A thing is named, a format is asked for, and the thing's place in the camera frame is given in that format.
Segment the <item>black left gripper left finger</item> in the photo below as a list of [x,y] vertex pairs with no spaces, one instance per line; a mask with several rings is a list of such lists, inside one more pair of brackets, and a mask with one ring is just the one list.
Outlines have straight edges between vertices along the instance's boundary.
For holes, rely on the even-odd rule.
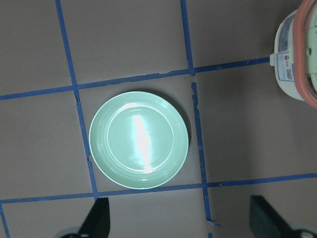
[[107,197],[98,198],[79,229],[81,238],[107,238],[110,232],[110,211]]

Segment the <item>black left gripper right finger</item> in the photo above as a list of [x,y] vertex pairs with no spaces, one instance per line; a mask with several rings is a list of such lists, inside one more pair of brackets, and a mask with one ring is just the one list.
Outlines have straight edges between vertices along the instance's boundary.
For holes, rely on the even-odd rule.
[[256,238],[299,237],[263,196],[252,195],[249,208],[249,226]]

